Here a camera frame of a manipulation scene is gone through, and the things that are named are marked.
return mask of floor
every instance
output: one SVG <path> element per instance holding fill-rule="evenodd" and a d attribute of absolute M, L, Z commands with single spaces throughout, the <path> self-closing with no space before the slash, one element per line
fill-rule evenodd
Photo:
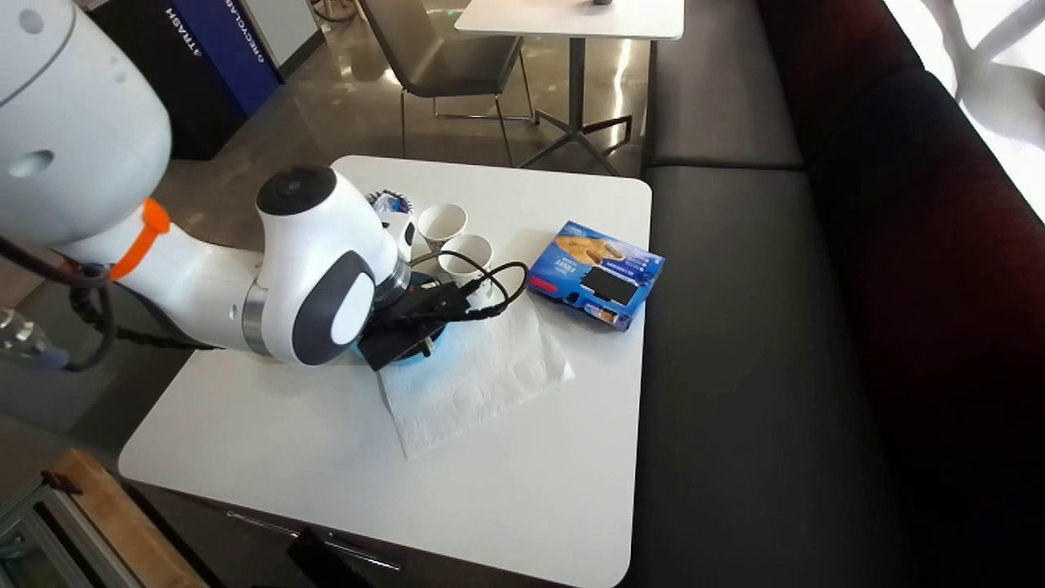
<path fill-rule="evenodd" d="M 450 27 L 463 0 L 434 0 L 430 15 L 439 27 Z M 632 113 L 638 133 L 630 145 L 611 152 L 611 164 L 623 177 L 641 174 L 644 152 L 644 107 L 647 107 L 647 42 L 589 42 L 589 116 Z M 564 40 L 527 40 L 530 88 L 538 111 L 555 116 L 564 113 Z M 172 159 L 171 174 L 158 187 L 158 199 L 165 201 L 171 215 L 192 234 L 262 247 L 262 221 L 255 215 L 258 187 L 281 165 L 293 164 L 330 164 L 343 152 L 378 152 L 378 158 L 413 158 L 413 159 L 454 159 L 502 165 L 506 151 L 499 128 L 493 122 L 447 122 L 439 113 L 487 111 L 491 101 L 421 101 L 409 98 L 409 133 L 403 152 L 397 133 L 397 85 L 362 19 L 324 27 L 324 42 L 293 67 L 288 85 L 221 148 L 211 159 Z M 522 78 L 515 73 L 506 113 L 527 116 Z M 508 145 L 515 159 L 527 159 L 538 148 L 555 141 L 551 128 L 536 128 L 527 122 L 508 123 Z M 597 137 L 602 148 L 618 145 L 620 133 L 611 129 Z M 606 174 L 581 148 L 563 151 L 538 164 L 538 170 L 568 174 Z M 0 307 L 23 307 L 26 315 L 61 304 L 49 288 L 23 272 L 0 263 Z M 51 335 L 76 335 L 82 328 L 61 322 Z M 164 382 L 179 367 L 179 352 L 130 348 L 121 343 L 112 373 L 118 377 L 84 377 L 84 380 L 32 380 L 0 370 L 2 395 L 32 397 L 46 387 L 76 405 L 89 397 L 89 387 L 104 387 L 104 414 L 84 405 L 79 411 L 61 411 L 65 420 L 49 420 L 49 408 L 32 408 L 21 414 L 0 414 L 0 501 L 36 478 L 38 467 L 51 463 L 65 443 L 84 443 L 114 458 L 121 439 L 134 432 L 134 417 L 147 408 Z M 134 387 L 134 397 L 121 397 L 112 387 Z M 204 565 L 221 583 L 307 583 L 303 574 L 284 560 L 288 539 L 244 521 L 228 521 L 214 507 L 171 497 L 160 491 L 140 491 L 147 504 L 171 521 L 171 530 L 204 560 Z M 508 574 L 491 574 L 467 565 L 450 565 L 441 560 L 404 554 L 404 574 L 386 574 L 356 563 L 356 573 L 370 574 L 374 583 L 530 583 Z"/>

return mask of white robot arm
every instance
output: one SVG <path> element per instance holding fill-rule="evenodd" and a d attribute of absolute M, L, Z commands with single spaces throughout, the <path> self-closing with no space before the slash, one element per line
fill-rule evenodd
<path fill-rule="evenodd" d="M 403 258 L 347 177 L 278 174 L 255 255 L 197 242 L 147 199 L 165 159 L 160 98 L 72 0 L 0 2 L 0 234 L 112 267 L 209 346 L 317 367 L 359 335 Z"/>

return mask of background table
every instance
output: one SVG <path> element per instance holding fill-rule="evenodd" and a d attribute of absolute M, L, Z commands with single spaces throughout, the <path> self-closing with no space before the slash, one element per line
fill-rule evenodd
<path fill-rule="evenodd" d="M 611 0 L 606 5 L 594 5 L 590 0 L 470 0 L 458 28 L 496 36 L 568 36 L 568 122 L 546 116 L 563 128 L 563 137 L 527 159 L 536 164 L 570 141 L 602 158 L 589 133 L 615 123 L 630 128 L 630 113 L 583 123 L 583 40 L 678 40 L 683 15 L 683 0 Z"/>
<path fill-rule="evenodd" d="M 362 193 L 459 201 L 496 258 L 531 262 L 564 220 L 651 239 L 641 180 L 347 158 Z M 563 307 L 575 380 L 409 462 L 374 377 L 197 352 L 121 450 L 140 482 L 563 583 L 630 565 L 644 316 L 603 332 Z"/>

